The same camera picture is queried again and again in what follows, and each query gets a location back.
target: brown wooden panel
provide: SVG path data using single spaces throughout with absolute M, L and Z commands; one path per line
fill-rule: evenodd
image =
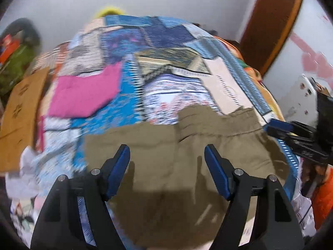
M 286 27 L 295 0 L 257 0 L 240 42 L 245 62 L 261 71 Z

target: wooden door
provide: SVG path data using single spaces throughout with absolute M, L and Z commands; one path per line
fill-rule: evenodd
M 245 62 L 264 75 L 286 40 L 302 0 L 257 0 L 240 42 Z

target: silver bolt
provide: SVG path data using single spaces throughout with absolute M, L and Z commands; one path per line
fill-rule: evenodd
M 66 175 L 60 175 L 60 176 L 58 177 L 58 180 L 59 180 L 59 181 L 64 181 L 66 178 L 67 178 Z
M 91 170 L 91 174 L 94 175 L 94 176 L 98 175 L 100 172 L 101 171 L 98 168 L 95 168 L 95 169 Z
M 239 169 L 239 168 L 236 168 L 234 172 L 235 172 L 235 174 L 236 174 L 237 176 L 241 176 L 241 175 L 244 174 L 244 171 L 241 170 L 241 169 Z
M 269 179 L 270 179 L 271 181 L 277 181 L 277 177 L 276 177 L 276 175 L 269 175 Z

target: cardboard box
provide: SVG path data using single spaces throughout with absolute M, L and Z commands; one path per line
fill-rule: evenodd
M 19 171 L 21 153 L 35 146 L 36 113 L 49 69 L 25 78 L 10 94 L 0 131 L 0 172 Z

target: floral sheet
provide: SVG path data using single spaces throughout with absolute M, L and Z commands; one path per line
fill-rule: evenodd
M 109 104 L 88 118 L 47 116 L 58 76 L 95 75 L 105 66 L 119 61 L 123 62 L 121 91 Z M 255 71 L 244 63 L 237 49 L 181 19 L 112 15 L 93 20 L 71 42 L 41 55 L 34 71 L 45 66 L 50 66 L 53 83 L 41 102 L 39 149 L 50 149 L 47 139 L 51 132 L 53 147 L 57 147 L 56 143 L 64 143 L 62 131 L 80 129 L 80 134 L 74 143 L 74 153 L 71 150 L 71 153 L 62 153 L 52 159 L 53 164 L 59 163 L 57 173 L 49 176 L 48 167 L 42 167 L 40 187 L 52 185 L 54 177 L 61 172 L 74 176 L 84 171 L 82 136 L 85 134 L 101 134 L 110 127 L 142 121 L 174 124 L 178 120 L 177 112 L 191 104 L 209 105 L 220 115 L 239 107 L 252 107 L 262 126 L 272 117 L 283 119 L 278 105 L 262 86 Z M 298 160 L 282 140 L 278 143 L 290 165 L 284 189 L 291 199 Z M 70 161 L 66 159 L 70 166 L 64 167 L 63 157 L 71 157 Z M 38 204 L 43 202 L 48 190 L 43 188 L 36 198 L 37 204 L 34 200 L 13 201 L 12 218 L 27 245 L 30 245 L 36 217 L 30 217 L 27 222 L 26 217 L 18 217 L 17 212 L 24 204 L 25 215 L 36 216 L 41 207 Z M 94 244 L 89 238 L 88 234 L 87 242 Z M 128 249 L 134 248 L 124 236 L 122 240 Z

